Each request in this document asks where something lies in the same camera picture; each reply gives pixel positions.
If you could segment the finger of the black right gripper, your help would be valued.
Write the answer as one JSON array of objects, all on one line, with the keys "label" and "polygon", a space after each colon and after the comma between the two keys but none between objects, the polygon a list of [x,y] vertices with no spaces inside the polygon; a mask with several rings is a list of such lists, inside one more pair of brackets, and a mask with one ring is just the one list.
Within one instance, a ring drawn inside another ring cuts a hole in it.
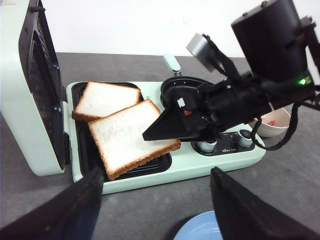
[{"label": "finger of the black right gripper", "polygon": [[146,141],[179,139],[183,142],[213,140],[208,116],[193,109],[167,107],[142,134]]},{"label": "finger of the black right gripper", "polygon": [[195,86],[172,85],[163,88],[163,117],[199,116],[209,118],[210,111],[205,97]]}]

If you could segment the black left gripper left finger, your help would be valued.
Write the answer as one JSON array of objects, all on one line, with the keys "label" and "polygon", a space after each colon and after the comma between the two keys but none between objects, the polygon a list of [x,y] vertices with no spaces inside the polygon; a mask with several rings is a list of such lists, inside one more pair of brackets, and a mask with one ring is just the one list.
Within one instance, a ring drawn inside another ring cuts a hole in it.
[{"label": "black left gripper left finger", "polygon": [[104,183],[94,168],[43,205],[0,230],[2,240],[90,240],[95,230]]}]

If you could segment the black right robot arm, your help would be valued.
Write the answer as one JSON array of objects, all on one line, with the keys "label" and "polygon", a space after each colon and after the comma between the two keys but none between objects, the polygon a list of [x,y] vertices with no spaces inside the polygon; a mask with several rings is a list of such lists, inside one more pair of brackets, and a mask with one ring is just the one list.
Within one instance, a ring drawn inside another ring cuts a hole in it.
[{"label": "black right robot arm", "polygon": [[291,0],[264,1],[244,13],[231,24],[250,67],[243,74],[208,35],[196,34],[188,51],[225,80],[205,82],[195,90],[163,83],[165,109],[143,138],[213,141],[221,132],[290,104],[318,110],[320,88],[308,70],[306,55],[310,50],[319,65],[315,26],[311,18],[299,18]]}]

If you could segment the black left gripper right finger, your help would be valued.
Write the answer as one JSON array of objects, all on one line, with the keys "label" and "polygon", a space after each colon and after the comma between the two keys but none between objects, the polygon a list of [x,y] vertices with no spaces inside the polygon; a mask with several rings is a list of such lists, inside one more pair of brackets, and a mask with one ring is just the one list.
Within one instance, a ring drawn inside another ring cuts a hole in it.
[{"label": "black left gripper right finger", "polygon": [[210,172],[210,189],[224,240],[318,240],[320,235],[264,202],[220,168]]}]

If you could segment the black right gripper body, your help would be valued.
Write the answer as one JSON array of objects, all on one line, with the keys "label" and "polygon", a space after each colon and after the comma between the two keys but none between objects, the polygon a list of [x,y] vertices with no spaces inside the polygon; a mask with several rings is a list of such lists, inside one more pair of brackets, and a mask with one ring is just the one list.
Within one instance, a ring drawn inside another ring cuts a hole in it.
[{"label": "black right gripper body", "polygon": [[200,105],[217,130],[247,124],[271,111],[266,94],[257,85],[249,71],[242,74],[240,80],[227,78],[217,84],[203,83],[197,87],[203,101]]}]

